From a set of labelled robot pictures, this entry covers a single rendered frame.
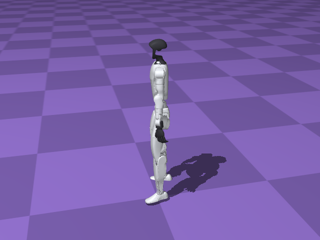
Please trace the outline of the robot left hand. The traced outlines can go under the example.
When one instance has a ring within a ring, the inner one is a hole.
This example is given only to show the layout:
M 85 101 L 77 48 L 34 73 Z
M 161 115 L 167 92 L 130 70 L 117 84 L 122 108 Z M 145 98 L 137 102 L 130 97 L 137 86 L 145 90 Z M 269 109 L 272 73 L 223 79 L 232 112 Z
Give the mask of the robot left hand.
M 162 120 L 160 121 L 160 126 L 155 126 L 155 127 L 157 128 L 155 132 L 155 137 L 157 138 L 158 142 L 167 143 L 168 141 L 166 141 L 165 134 L 162 129 L 164 127 L 163 121 Z

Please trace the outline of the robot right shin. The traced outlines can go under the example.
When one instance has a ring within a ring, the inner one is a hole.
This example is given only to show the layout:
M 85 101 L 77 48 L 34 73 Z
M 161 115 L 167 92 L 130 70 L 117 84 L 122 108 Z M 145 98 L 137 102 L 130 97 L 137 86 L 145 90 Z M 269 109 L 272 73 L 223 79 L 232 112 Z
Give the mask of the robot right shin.
M 164 152 L 161 152 L 161 153 L 163 153 L 166 156 L 166 159 L 167 159 L 167 150 L 165 150 Z M 167 163 L 167 160 L 166 160 L 166 163 Z M 167 171 L 166 171 L 166 174 L 167 174 Z M 165 176 L 166 176 L 166 174 L 165 174 Z

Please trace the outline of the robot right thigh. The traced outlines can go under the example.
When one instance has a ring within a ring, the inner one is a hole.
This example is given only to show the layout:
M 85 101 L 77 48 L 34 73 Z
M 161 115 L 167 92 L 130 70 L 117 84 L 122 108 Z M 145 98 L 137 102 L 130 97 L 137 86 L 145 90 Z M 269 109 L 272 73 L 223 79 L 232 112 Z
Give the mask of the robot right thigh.
M 156 121 L 156 119 L 155 119 L 155 110 L 154 110 L 152 112 L 151 119 L 150 119 L 150 137 L 152 135 L 152 130 L 153 130 L 153 126 L 154 126 L 155 121 Z M 162 146 L 160 153 L 163 153 L 166 149 L 167 149 L 167 145 L 166 145 L 166 143 L 163 143 L 163 146 Z

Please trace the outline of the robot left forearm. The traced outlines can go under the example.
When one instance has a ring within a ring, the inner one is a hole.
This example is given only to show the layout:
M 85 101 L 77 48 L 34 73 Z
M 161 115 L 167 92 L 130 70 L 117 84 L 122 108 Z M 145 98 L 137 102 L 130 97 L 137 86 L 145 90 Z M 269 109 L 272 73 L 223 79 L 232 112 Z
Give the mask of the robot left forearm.
M 161 96 L 157 95 L 154 97 L 154 102 L 155 102 L 155 125 L 157 127 L 160 127 L 160 122 L 163 121 L 163 108 L 164 108 L 164 105 L 163 105 L 163 100 L 161 98 Z M 164 124 L 164 122 L 163 122 Z

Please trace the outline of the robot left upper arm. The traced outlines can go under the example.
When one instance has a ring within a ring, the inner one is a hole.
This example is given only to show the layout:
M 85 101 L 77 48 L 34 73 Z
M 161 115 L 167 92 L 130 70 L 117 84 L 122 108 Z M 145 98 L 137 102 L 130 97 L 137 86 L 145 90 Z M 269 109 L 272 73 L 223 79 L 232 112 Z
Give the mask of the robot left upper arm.
M 164 100 L 164 80 L 165 80 L 165 71 L 162 67 L 156 68 L 154 71 L 154 78 L 155 78 L 155 89 L 157 94 L 154 96 L 160 96 L 162 101 Z M 154 100 L 153 98 L 153 100 Z

